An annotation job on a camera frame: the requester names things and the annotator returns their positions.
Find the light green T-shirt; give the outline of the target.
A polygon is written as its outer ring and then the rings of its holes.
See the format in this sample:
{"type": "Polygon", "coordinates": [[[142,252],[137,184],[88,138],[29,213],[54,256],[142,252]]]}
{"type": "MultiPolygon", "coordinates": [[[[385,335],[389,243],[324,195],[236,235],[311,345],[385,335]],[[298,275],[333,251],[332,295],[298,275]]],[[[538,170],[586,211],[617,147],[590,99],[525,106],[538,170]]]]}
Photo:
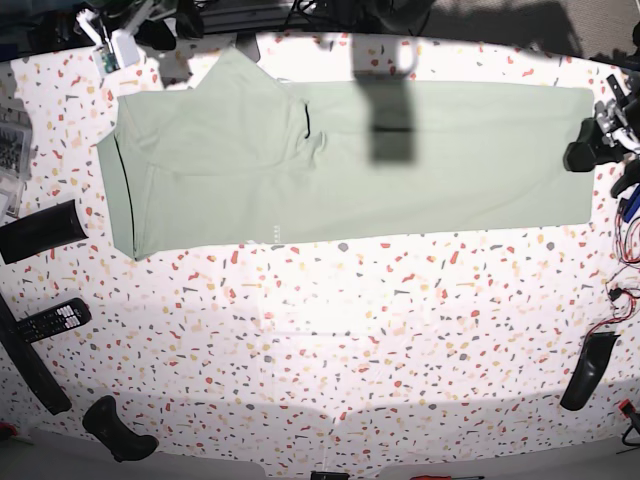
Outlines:
{"type": "Polygon", "coordinates": [[[118,102],[97,147],[115,246],[160,251],[580,224],[563,164],[591,91],[504,83],[282,82],[223,52],[197,87],[118,102]]]}

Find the black metal strip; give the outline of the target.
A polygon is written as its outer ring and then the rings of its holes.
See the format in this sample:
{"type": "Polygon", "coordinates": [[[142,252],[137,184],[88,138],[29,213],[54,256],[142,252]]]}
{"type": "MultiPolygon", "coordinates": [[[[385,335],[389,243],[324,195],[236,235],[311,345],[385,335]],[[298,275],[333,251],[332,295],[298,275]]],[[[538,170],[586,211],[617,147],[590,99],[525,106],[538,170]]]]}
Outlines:
{"type": "Polygon", "coordinates": [[[607,77],[607,83],[614,94],[616,103],[621,108],[624,108],[629,103],[628,95],[624,93],[622,87],[616,79],[616,76],[614,74],[609,75],[607,77]]]}

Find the small clear plastic box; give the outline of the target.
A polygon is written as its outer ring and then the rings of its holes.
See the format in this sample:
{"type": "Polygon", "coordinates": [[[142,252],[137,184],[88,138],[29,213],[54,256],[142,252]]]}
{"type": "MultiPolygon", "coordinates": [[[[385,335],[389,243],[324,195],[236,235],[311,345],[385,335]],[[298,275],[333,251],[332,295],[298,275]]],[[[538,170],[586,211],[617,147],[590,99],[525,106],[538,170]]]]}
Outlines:
{"type": "Polygon", "coordinates": [[[17,219],[24,191],[25,181],[12,175],[1,175],[1,219],[10,217],[17,219]]]}

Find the black TV remote control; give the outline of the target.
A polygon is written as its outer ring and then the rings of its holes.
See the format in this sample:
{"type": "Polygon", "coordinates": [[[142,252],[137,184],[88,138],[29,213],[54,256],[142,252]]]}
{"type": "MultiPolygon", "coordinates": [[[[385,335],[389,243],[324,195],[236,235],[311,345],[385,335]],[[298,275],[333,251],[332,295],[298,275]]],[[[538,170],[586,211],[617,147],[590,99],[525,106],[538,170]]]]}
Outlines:
{"type": "Polygon", "coordinates": [[[19,337],[35,343],[86,325],[92,315],[80,298],[73,298],[17,322],[19,337]]]}

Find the long black bar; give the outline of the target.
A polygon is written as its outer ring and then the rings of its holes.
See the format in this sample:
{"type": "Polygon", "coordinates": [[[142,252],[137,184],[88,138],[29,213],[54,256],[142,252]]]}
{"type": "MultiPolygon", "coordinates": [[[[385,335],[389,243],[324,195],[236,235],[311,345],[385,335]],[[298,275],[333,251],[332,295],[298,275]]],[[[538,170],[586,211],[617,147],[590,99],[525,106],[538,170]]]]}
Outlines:
{"type": "Polygon", "coordinates": [[[34,348],[18,335],[17,321],[4,298],[1,298],[1,344],[28,388],[52,415],[72,408],[70,399],[34,348]]]}

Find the black game controller grip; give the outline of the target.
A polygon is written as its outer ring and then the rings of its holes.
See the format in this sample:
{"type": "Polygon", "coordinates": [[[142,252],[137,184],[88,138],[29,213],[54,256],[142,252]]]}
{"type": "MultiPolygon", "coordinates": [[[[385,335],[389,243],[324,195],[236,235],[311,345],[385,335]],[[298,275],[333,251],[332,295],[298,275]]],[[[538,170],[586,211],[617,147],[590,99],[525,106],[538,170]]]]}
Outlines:
{"type": "Polygon", "coordinates": [[[111,395],[103,396],[91,405],[82,425],[110,451],[116,462],[143,460],[159,445],[154,436],[138,435],[120,420],[116,400],[111,395]]]}

